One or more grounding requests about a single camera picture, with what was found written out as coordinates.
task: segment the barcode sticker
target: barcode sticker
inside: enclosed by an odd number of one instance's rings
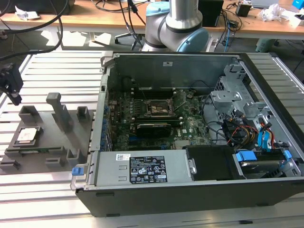
[[[128,161],[130,159],[130,156],[131,154],[129,153],[124,153],[124,154],[117,153],[116,161]]]

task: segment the power supply label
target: power supply label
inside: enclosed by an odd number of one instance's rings
[[[130,157],[130,183],[168,182],[164,156]]]

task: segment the regulatory label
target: regulatory label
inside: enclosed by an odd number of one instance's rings
[[[168,182],[164,156],[130,157],[130,183]]]
[[[171,67],[171,66],[173,66],[173,62],[163,62],[162,66],[163,67]]]
[[[128,161],[130,159],[131,154],[125,153],[125,154],[116,154],[116,161]]]

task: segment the motherboard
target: motherboard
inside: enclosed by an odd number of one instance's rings
[[[113,151],[172,150],[211,142],[193,91],[115,92],[109,97]]]

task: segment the slotted metal surface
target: slotted metal surface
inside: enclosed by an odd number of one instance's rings
[[[269,53],[248,53],[248,55],[290,115],[304,131],[303,84],[278,57],[272,57]],[[254,85],[251,87],[257,98],[263,101]]]
[[[78,106],[96,109],[102,76],[99,72],[100,56],[101,52],[94,51],[62,51],[27,57],[20,68],[25,80],[25,86],[20,92],[24,104],[35,105],[39,111],[52,110],[51,106],[46,104],[45,98],[49,92],[60,92],[62,103],[66,104],[68,109],[76,109]],[[253,60],[259,60],[258,57],[253,56]],[[263,58],[269,64],[274,61],[260,55],[260,60]],[[282,70],[275,71],[284,78]],[[272,80],[271,75],[277,76],[269,72],[268,80]],[[294,91],[288,86],[282,88],[283,91]],[[0,104],[3,104],[0,106],[1,160],[20,121],[18,112],[21,106],[12,105],[4,96],[0,98]],[[301,109],[297,107],[289,110],[294,114],[302,114]],[[251,220],[255,227],[285,228],[303,227],[304,222],[304,194],[293,196],[273,207],[94,218],[70,190],[70,180],[71,172],[0,176],[0,227],[242,228],[250,225],[241,225],[240,220]],[[143,200],[148,204],[149,196]]]

